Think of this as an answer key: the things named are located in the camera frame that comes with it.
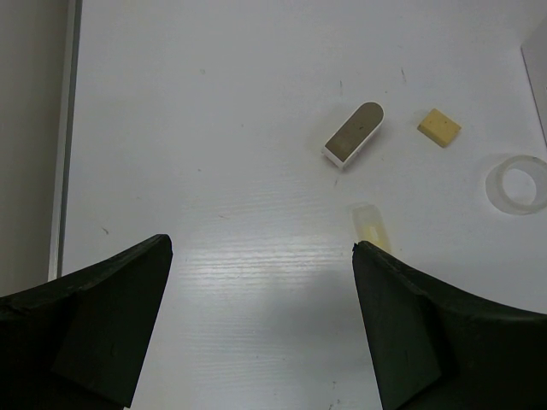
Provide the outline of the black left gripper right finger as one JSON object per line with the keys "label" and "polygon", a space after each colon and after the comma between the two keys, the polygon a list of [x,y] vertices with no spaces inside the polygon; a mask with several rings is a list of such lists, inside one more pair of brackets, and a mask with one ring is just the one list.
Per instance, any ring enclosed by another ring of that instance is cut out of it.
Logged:
{"label": "black left gripper right finger", "polygon": [[475,296],[368,242],[353,248],[384,409],[543,409],[546,317]]}

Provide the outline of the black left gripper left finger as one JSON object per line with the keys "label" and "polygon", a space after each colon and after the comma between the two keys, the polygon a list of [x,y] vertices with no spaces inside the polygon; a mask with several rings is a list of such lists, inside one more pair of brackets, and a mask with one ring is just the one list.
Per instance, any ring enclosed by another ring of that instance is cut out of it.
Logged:
{"label": "black left gripper left finger", "polygon": [[159,234],[1,299],[3,409],[132,405],[172,262]]}

